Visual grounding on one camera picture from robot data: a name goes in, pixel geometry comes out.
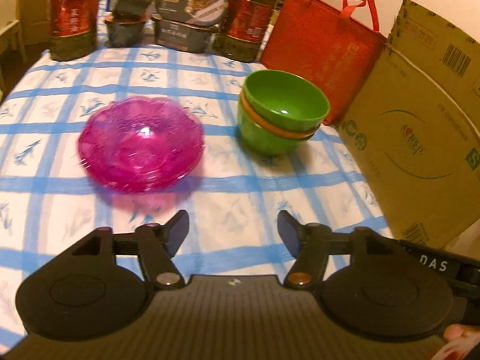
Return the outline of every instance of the green bowl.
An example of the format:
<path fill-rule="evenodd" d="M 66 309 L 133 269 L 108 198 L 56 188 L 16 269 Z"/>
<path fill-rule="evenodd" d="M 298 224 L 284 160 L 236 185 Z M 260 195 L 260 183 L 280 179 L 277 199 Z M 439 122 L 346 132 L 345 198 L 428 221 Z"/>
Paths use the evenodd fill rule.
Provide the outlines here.
<path fill-rule="evenodd" d="M 246 78 L 243 90 L 256 113 L 284 130 L 309 131 L 330 111 L 330 103 L 318 87 L 284 71 L 255 71 Z"/>
<path fill-rule="evenodd" d="M 237 105 L 237 122 L 241 141 L 264 155 L 289 154 L 297 148 L 300 142 L 306 140 L 285 139 L 265 130 L 246 114 L 240 102 Z"/>

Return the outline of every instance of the blue and white checkered tablecloth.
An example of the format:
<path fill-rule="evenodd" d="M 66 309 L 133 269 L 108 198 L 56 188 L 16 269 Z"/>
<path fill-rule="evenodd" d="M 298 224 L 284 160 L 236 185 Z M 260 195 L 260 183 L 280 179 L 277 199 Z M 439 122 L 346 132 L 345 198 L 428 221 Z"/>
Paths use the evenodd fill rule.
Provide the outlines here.
<path fill-rule="evenodd" d="M 101 4 L 100 17 L 105 15 Z M 25 334 L 15 310 L 21 281 L 99 226 L 129 232 L 186 209 L 190 232 L 174 262 L 189 276 L 272 274 L 292 258 L 277 234 L 279 210 L 339 232 L 355 225 L 389 235 L 355 161 L 333 128 L 322 127 L 286 157 L 246 153 L 236 139 L 237 95 L 260 64 L 177 52 L 153 44 L 105 48 L 58 63 L 48 52 L 0 108 L 0 353 Z M 153 40 L 147 30 L 145 42 Z M 198 168 L 148 196 L 99 196 L 79 165 L 76 140 L 98 109 L 128 95 L 168 96 L 205 127 Z M 134 258 L 118 263 L 139 274 Z M 327 273 L 348 264 L 331 259 Z"/>

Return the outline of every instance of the cardboard box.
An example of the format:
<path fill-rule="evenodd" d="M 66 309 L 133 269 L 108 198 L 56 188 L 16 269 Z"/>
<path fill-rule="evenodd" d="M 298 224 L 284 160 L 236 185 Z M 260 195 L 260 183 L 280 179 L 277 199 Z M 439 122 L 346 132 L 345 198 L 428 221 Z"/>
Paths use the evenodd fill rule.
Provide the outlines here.
<path fill-rule="evenodd" d="M 434 248 L 480 218 L 480 45 L 404 0 L 339 125 L 396 238 Z"/>

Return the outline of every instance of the pink plastic bowl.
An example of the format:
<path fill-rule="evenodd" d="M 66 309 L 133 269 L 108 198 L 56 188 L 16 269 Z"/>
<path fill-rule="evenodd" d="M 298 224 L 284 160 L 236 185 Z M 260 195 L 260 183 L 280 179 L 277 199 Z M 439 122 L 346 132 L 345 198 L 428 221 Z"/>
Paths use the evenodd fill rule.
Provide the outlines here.
<path fill-rule="evenodd" d="M 143 96 L 102 108 L 78 138 L 87 174 L 121 192 L 166 188 L 200 162 L 205 144 L 201 122 L 177 102 Z"/>

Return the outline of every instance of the packaged food box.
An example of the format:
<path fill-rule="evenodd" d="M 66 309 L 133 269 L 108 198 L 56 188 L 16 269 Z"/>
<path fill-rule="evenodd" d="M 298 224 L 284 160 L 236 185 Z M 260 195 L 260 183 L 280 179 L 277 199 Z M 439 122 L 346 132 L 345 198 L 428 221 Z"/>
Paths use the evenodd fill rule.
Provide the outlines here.
<path fill-rule="evenodd" d="M 198 27 L 152 15 L 155 42 L 162 46 L 188 53 L 204 53 L 217 27 Z"/>
<path fill-rule="evenodd" d="M 156 0 L 157 13 L 165 20 L 210 27 L 227 14 L 227 0 Z"/>

